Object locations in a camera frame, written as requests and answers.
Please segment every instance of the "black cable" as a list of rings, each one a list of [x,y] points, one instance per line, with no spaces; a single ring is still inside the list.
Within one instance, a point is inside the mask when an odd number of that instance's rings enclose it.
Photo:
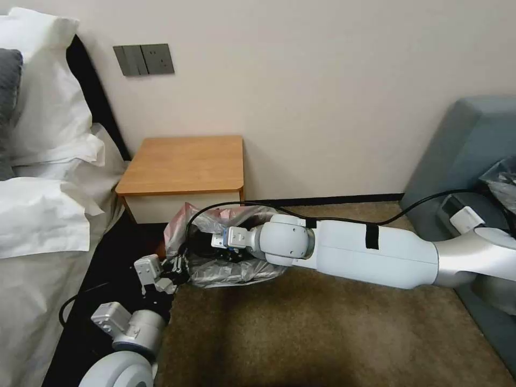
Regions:
[[[441,197],[441,196],[448,196],[448,195],[453,195],[453,194],[478,194],[478,195],[482,195],[488,199],[491,199],[487,192],[484,192],[484,191],[480,191],[480,190],[471,190],[471,189],[455,189],[455,190],[447,190],[447,191],[443,191],[443,192],[438,192],[438,193],[435,193],[433,195],[430,195],[430,196],[427,196],[421,200],[418,200],[417,202],[411,204],[410,206],[408,206],[406,209],[404,209],[403,211],[401,211],[400,213],[396,214],[395,216],[393,216],[392,218],[389,218],[387,220],[383,220],[383,221],[377,221],[377,222],[370,222],[370,221],[364,221],[364,220],[357,220],[357,219],[348,219],[348,218],[339,218],[339,217],[317,217],[317,218],[312,218],[312,217],[306,217],[306,216],[303,216],[303,215],[299,215],[299,214],[296,214],[295,212],[293,211],[290,211],[290,210],[287,210],[287,209],[284,209],[282,207],[279,207],[279,206],[274,206],[274,205],[268,205],[268,204],[264,204],[264,203],[259,203],[259,202],[252,202],[252,201],[249,201],[249,200],[242,200],[242,201],[234,201],[234,202],[223,202],[223,203],[217,203],[217,204],[213,204],[213,205],[210,205],[208,207],[205,207],[201,210],[199,210],[196,214],[194,214],[190,220],[188,221],[187,223],[187,227],[186,227],[186,233],[185,233],[185,247],[187,248],[188,247],[188,242],[189,242],[189,232],[190,232],[190,227],[191,225],[193,224],[194,220],[199,216],[201,215],[203,212],[206,212],[208,210],[211,210],[213,208],[216,208],[216,207],[221,207],[221,206],[225,206],[225,205],[233,205],[233,204],[249,204],[249,205],[259,205],[259,206],[264,206],[264,207],[270,207],[270,208],[273,208],[277,211],[281,211],[281,212],[284,212],[288,215],[292,215],[292,216],[295,216],[295,217],[298,217],[298,218],[301,218],[301,219],[305,219],[305,220],[336,220],[336,221],[346,221],[346,222],[350,222],[350,223],[359,223],[359,224],[366,224],[366,225],[374,225],[374,226],[385,226],[386,224],[389,224],[389,223],[392,223],[393,221],[401,218],[402,216],[406,215],[407,213],[409,213],[411,210],[413,210],[414,208],[416,208],[417,206],[429,201],[429,200],[433,200],[433,199],[436,199],[438,197]],[[501,210],[504,218],[505,218],[505,221],[507,222],[507,225],[509,227],[509,231],[510,231],[510,234],[513,238],[516,239],[516,226],[513,222],[513,219],[511,219],[511,216],[510,214],[508,213],[508,210],[501,204],[499,203],[498,201],[496,201],[497,204],[497,207]]]
[[[83,291],[81,291],[81,292],[77,293],[76,295],[74,295],[74,296],[72,296],[72,297],[68,298],[68,299],[64,302],[64,304],[61,306],[61,308],[59,309],[59,323],[61,324],[61,326],[64,328],[64,327],[65,327],[65,325],[66,325],[66,321],[65,321],[65,318],[64,318],[64,316],[63,316],[63,315],[64,315],[64,313],[65,313],[65,309],[66,309],[66,307],[67,307],[71,302],[73,302],[76,298],[78,298],[78,297],[82,296],[82,295],[83,295],[83,294],[85,294],[85,293],[88,293],[88,292],[90,292],[90,291],[92,291],[92,290],[95,290],[95,289],[101,288],[101,287],[106,286],[106,285],[108,285],[108,284],[110,284],[110,282],[104,282],[104,283],[101,283],[100,285],[94,286],[93,288],[89,288],[89,289],[83,290]]]

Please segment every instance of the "brown carpet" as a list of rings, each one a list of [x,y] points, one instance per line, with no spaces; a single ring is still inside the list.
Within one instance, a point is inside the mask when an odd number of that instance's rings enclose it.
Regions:
[[[395,203],[296,207],[386,219]],[[406,219],[397,227],[410,228]],[[453,290],[399,290],[292,268],[238,288],[184,286],[158,385],[515,386]]]

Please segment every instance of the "wooden tabletop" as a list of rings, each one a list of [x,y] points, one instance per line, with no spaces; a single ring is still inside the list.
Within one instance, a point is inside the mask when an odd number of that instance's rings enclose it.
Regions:
[[[242,187],[241,136],[147,138],[116,192],[167,195],[232,192]]]

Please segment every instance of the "black tape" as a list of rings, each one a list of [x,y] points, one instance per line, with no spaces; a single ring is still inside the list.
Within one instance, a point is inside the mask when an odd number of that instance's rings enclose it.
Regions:
[[[306,218],[306,228],[317,228],[317,219],[314,218]]]
[[[378,236],[380,228],[377,225],[365,225],[365,247],[380,250],[378,246]]]

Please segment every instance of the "wooden nightstand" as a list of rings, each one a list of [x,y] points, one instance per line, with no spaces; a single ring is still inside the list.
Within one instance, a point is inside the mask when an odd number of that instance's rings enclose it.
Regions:
[[[164,223],[189,202],[243,200],[241,136],[145,139],[116,188],[138,223]]]

